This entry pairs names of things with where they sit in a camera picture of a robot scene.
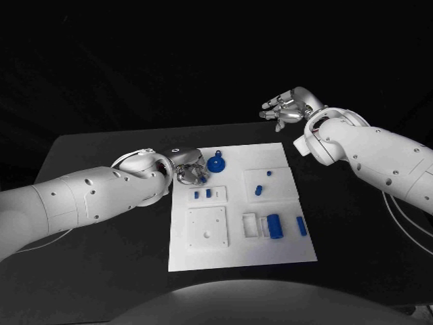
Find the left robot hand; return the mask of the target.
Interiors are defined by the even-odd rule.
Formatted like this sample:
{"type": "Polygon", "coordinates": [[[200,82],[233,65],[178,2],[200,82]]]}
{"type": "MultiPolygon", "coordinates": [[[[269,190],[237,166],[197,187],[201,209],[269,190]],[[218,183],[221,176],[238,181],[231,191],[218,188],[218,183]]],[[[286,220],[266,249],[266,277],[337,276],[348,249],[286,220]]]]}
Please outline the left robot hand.
{"type": "Polygon", "coordinates": [[[163,152],[172,164],[176,180],[188,186],[202,186],[208,180],[208,168],[198,148],[172,148],[163,152]]]}

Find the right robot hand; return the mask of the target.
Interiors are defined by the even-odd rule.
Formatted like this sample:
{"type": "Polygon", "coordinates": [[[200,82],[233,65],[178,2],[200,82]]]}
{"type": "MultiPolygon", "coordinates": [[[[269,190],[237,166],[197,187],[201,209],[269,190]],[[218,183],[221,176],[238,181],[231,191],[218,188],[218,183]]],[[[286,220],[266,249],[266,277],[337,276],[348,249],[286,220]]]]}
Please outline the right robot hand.
{"type": "Polygon", "coordinates": [[[296,87],[262,105],[259,115],[266,120],[276,120],[275,131],[280,132],[286,124],[309,121],[326,107],[306,88],[296,87]]]}

